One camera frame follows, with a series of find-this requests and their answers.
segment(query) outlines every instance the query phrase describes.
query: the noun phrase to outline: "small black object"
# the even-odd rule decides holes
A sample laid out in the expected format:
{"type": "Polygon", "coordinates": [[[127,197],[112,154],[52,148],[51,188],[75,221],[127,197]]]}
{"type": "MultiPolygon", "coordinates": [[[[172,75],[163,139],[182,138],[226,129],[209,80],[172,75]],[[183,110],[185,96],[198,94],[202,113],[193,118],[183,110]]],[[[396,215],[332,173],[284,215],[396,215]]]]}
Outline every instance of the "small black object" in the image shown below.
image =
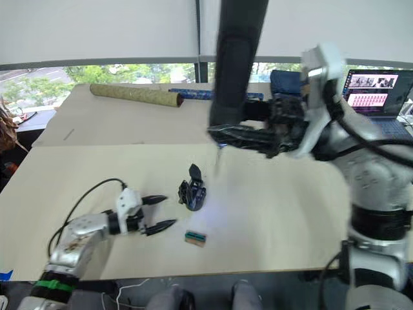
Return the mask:
{"type": "Polygon", "coordinates": [[[143,205],[156,205],[157,203],[163,202],[164,200],[168,199],[168,197],[163,195],[151,195],[142,197],[142,204],[143,205]]]}
{"type": "Polygon", "coordinates": [[[202,208],[207,189],[204,187],[201,171],[197,165],[191,165],[189,175],[191,177],[190,183],[183,180],[179,186],[179,203],[184,203],[191,211],[198,211],[202,208]]]}
{"type": "Polygon", "coordinates": [[[156,223],[154,226],[145,227],[144,233],[147,236],[160,233],[161,231],[164,231],[165,229],[171,227],[173,224],[175,224],[175,222],[176,220],[166,220],[166,221],[156,223]]]}

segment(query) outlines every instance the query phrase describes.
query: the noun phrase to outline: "beige tabletop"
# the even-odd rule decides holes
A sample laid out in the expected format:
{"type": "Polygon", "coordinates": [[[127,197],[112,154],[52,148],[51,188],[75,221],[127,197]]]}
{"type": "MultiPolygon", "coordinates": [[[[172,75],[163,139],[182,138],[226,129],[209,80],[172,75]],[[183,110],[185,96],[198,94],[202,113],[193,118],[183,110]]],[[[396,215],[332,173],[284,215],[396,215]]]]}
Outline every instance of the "beige tabletop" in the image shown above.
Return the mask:
{"type": "MultiPolygon", "coordinates": [[[[49,237],[87,189],[110,177],[167,195],[150,221],[178,221],[154,236],[116,236],[103,273],[90,266],[86,279],[313,269],[339,250],[350,204],[335,167],[231,147],[221,159],[216,175],[212,144],[35,147],[0,194],[0,272],[37,279],[49,237]],[[177,198],[191,163],[207,187],[197,212],[177,198]],[[204,248],[184,242],[187,229],[207,235],[204,248]]],[[[119,193],[116,183],[102,186],[74,216],[114,208],[119,193]]]]}
{"type": "MultiPolygon", "coordinates": [[[[211,83],[148,84],[170,88],[210,90],[211,83]]],[[[93,95],[89,84],[77,85],[33,146],[209,143],[205,130],[210,101],[186,99],[180,108],[93,95]]],[[[251,92],[269,99],[270,83],[251,83],[251,92]]]]}

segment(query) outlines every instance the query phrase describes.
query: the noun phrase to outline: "cardboard tube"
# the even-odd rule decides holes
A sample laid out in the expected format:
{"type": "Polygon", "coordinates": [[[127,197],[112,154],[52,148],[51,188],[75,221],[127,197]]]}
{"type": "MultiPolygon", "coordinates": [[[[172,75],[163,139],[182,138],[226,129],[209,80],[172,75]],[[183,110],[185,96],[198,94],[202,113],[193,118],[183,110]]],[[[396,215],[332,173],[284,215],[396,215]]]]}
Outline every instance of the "cardboard tube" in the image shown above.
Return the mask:
{"type": "Polygon", "coordinates": [[[164,92],[162,90],[152,90],[147,88],[90,84],[90,91],[96,96],[140,101],[153,103],[155,105],[168,105],[170,107],[177,108],[179,108],[183,102],[182,96],[178,93],[164,92]]]}

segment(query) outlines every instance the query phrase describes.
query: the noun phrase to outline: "blue package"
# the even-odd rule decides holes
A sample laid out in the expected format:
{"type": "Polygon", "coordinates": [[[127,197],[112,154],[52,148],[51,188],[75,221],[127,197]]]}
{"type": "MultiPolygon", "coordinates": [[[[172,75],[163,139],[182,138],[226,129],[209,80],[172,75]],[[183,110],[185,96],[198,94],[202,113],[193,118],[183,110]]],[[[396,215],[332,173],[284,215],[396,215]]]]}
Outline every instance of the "blue package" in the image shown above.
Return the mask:
{"type": "Polygon", "coordinates": [[[273,70],[270,75],[272,97],[301,96],[300,72],[273,70]]]}
{"type": "Polygon", "coordinates": [[[13,270],[8,273],[0,273],[0,281],[9,281],[12,277],[13,270]]]}

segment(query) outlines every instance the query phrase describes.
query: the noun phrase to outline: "white cable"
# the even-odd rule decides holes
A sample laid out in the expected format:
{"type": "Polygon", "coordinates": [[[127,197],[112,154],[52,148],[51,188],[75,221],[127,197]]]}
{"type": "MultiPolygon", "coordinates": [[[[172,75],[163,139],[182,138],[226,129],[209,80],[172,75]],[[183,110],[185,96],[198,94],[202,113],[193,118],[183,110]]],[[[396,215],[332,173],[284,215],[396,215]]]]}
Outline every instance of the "white cable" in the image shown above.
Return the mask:
{"type": "MultiPolygon", "coordinates": [[[[103,300],[104,295],[109,297],[109,300],[116,304],[116,300],[114,300],[112,297],[110,297],[110,295],[107,295],[106,293],[102,293],[101,295],[102,295],[101,298],[102,298],[102,308],[103,308],[103,310],[106,310],[105,302],[103,300]]],[[[125,307],[132,308],[132,309],[145,310],[145,307],[141,307],[140,305],[128,305],[128,304],[122,304],[121,302],[119,302],[119,305],[123,305],[125,307]]]]}
{"type": "Polygon", "coordinates": [[[119,310],[120,308],[119,308],[119,306],[120,306],[120,303],[119,303],[119,298],[121,297],[121,294],[122,294],[122,290],[123,289],[128,289],[128,288],[131,288],[131,287],[139,287],[139,286],[141,286],[141,285],[143,285],[143,284],[145,284],[146,282],[148,282],[150,279],[149,278],[147,278],[146,280],[143,280],[141,283],[139,283],[139,284],[134,284],[134,285],[128,285],[128,286],[122,286],[120,289],[119,289],[119,293],[117,294],[117,297],[116,297],[116,305],[117,305],[117,310],[119,310]]]}
{"type": "Polygon", "coordinates": [[[103,295],[104,295],[104,293],[101,293],[102,308],[103,308],[103,310],[106,310],[105,301],[103,300],[103,295]]]}

